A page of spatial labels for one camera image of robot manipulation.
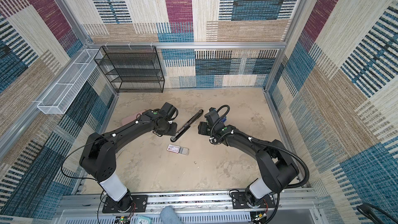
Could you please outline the black stapler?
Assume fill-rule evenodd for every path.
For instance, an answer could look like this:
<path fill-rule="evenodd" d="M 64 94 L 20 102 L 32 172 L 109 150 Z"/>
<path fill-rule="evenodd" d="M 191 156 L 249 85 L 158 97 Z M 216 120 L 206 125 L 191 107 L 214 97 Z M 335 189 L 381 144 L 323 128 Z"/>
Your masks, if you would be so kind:
<path fill-rule="evenodd" d="M 186 133 L 186 131 L 191 127 L 191 125 L 198 120 L 202 115 L 204 111 L 199 110 L 191 119 L 189 119 L 177 132 L 175 136 L 171 137 L 171 142 L 175 143 L 182 135 Z"/>

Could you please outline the red white staple box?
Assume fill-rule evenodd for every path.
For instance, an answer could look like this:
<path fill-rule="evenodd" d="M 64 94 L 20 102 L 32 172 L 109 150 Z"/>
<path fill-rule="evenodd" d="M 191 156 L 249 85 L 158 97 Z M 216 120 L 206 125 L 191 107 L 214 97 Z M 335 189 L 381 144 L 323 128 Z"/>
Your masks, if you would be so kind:
<path fill-rule="evenodd" d="M 180 153 L 180 149 L 181 149 L 180 146 L 176 146 L 176 145 L 172 145 L 172 144 L 169 144 L 167 147 L 167 151 L 173 152 L 173 153 Z"/>

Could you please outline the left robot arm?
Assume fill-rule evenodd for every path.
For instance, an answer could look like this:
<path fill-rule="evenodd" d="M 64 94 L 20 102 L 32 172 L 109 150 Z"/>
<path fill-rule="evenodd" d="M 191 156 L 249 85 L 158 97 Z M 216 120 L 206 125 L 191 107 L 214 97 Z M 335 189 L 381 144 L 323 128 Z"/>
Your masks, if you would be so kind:
<path fill-rule="evenodd" d="M 160 109 L 147 110 L 122 127 L 104 133 L 91 134 L 81 155 L 80 166 L 102 187 L 119 211 L 127 211 L 131 193 L 116 174 L 116 154 L 138 137 L 152 132 L 158 136 L 174 136 L 177 124 L 173 120 L 178 110 L 166 102 Z"/>

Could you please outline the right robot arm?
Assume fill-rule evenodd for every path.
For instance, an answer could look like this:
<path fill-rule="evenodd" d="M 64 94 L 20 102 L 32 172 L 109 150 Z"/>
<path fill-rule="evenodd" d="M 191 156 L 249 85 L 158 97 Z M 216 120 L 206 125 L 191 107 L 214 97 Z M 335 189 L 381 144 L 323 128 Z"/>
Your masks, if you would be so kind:
<path fill-rule="evenodd" d="M 299 174 L 299 168 L 293 161 L 295 154 L 286 150 L 279 140 L 259 140 L 232 125 L 225 125 L 225 117 L 226 114 L 220 116 L 219 110 L 211 108 L 205 115 L 205 121 L 200 122 L 198 134 L 209 137 L 213 145 L 236 148 L 256 160 L 261 177 L 245 189 L 247 203 L 257 206 L 266 195 L 278 194 L 288 188 Z"/>

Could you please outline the pink pencil case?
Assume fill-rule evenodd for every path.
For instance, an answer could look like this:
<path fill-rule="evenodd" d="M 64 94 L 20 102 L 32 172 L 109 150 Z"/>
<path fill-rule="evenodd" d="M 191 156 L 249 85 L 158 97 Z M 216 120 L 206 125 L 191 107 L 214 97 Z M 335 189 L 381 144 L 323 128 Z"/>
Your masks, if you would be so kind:
<path fill-rule="evenodd" d="M 121 120 L 121 125 L 123 126 L 123 125 L 126 125 L 126 124 L 130 123 L 130 122 L 136 121 L 136 119 L 137 119 L 142 113 L 143 113 L 143 112 L 134 113 L 134 114 L 132 114 L 132 115 L 130 115 L 130 116 L 127 116 L 127 117 L 123 118 L 123 119 Z"/>

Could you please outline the black mesh shelf rack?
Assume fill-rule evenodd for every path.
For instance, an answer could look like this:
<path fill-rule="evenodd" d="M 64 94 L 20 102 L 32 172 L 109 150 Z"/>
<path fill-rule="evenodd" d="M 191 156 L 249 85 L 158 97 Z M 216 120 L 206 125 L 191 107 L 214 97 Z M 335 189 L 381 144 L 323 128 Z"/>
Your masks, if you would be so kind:
<path fill-rule="evenodd" d="M 117 93 L 164 90 L 164 72 L 153 46 L 102 46 L 94 61 Z"/>

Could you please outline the grey rounded object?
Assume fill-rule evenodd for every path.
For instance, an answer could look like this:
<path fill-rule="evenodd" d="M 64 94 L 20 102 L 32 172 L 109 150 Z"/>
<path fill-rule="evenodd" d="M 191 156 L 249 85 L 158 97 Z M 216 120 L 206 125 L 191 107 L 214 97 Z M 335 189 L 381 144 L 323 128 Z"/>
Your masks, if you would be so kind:
<path fill-rule="evenodd" d="M 160 219 L 163 224 L 183 224 L 171 206 L 165 207 L 160 212 Z"/>

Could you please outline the teal electronics box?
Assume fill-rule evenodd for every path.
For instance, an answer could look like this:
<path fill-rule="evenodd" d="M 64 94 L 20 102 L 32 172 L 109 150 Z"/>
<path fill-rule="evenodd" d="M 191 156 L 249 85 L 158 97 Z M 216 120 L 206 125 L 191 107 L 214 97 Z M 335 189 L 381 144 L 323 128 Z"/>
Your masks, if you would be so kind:
<path fill-rule="evenodd" d="M 152 224 L 152 219 L 145 216 L 139 216 L 136 219 L 136 224 Z"/>

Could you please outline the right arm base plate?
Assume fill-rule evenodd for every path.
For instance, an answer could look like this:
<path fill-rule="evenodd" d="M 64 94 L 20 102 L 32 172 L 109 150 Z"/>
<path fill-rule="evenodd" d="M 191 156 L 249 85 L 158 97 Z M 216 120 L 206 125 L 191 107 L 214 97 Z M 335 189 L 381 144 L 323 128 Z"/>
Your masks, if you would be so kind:
<path fill-rule="evenodd" d="M 244 208 L 274 208 L 276 206 L 276 198 L 265 195 L 261 200 L 254 198 L 254 203 L 249 203 L 246 198 L 246 193 L 243 191 L 238 191 L 232 189 L 229 191 L 229 196 L 232 199 L 232 204 L 234 209 L 244 209 Z"/>

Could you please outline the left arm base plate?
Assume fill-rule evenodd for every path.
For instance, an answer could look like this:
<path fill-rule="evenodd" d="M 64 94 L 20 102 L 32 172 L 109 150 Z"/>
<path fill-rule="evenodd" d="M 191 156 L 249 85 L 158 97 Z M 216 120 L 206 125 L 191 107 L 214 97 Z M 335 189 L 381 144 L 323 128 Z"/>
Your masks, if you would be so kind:
<path fill-rule="evenodd" d="M 130 195 L 123 197 L 116 202 L 111 197 L 106 197 L 104 206 L 101 210 L 103 214 L 117 213 L 143 213 L 147 207 L 147 195 Z"/>

